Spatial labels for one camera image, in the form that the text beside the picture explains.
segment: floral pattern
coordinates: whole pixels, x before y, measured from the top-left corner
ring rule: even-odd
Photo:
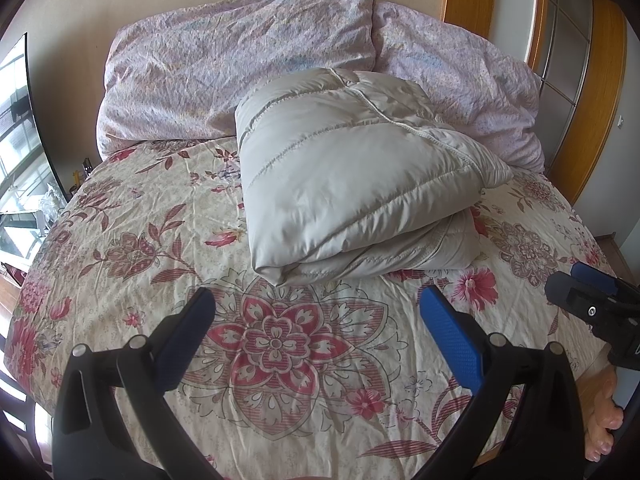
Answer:
[[[273,287],[251,268],[235,139],[190,142],[142,142],[114,154],[37,254],[5,361],[50,412],[75,344],[119,348],[148,335],[199,286],[212,290],[216,317],[165,398],[224,478],[415,474],[470,399],[420,320],[427,286],[514,345],[561,342],[576,376],[600,351],[583,322],[544,298],[556,270],[577,261],[610,268],[542,176],[514,170],[511,183],[474,205],[481,254],[467,269]],[[503,439],[520,395],[512,390],[489,446]],[[130,430],[153,462],[140,429]],[[315,463],[318,446],[332,446],[335,457]]]

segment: screw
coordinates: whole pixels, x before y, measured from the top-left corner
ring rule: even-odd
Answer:
[[[86,345],[83,345],[83,344],[74,346],[73,350],[71,351],[74,357],[80,357],[81,355],[84,355],[85,352],[86,352]]]
[[[489,336],[489,343],[494,346],[505,346],[507,344],[507,338],[500,333],[494,332]]]
[[[129,339],[129,347],[137,350],[138,348],[142,348],[146,344],[146,336],[143,335],[135,335],[131,339]]]
[[[551,350],[556,355],[562,355],[564,353],[564,348],[557,341],[552,341],[549,343],[549,350]]]

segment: wooden floor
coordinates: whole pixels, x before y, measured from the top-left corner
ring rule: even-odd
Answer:
[[[616,241],[613,239],[612,235],[599,236],[596,237],[596,241],[602,252],[607,257],[607,261],[609,265],[613,269],[613,271],[617,274],[619,278],[622,278],[626,282],[632,283],[633,285],[638,285],[634,281],[633,274],[629,269],[629,266],[626,264],[622,253],[620,253],[620,248],[616,244]]]

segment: white folded comforter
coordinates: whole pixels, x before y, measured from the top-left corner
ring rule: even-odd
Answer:
[[[378,73],[262,83],[236,125],[252,266],[274,285],[466,267],[479,253],[467,208],[511,177],[417,84]]]

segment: bare foot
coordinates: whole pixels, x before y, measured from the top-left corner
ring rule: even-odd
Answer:
[[[592,462],[599,462],[601,455],[611,452],[613,436],[607,430],[616,430],[622,425],[622,410],[611,400],[618,383],[615,368],[609,366],[600,375],[602,386],[594,396],[584,433],[584,456]]]

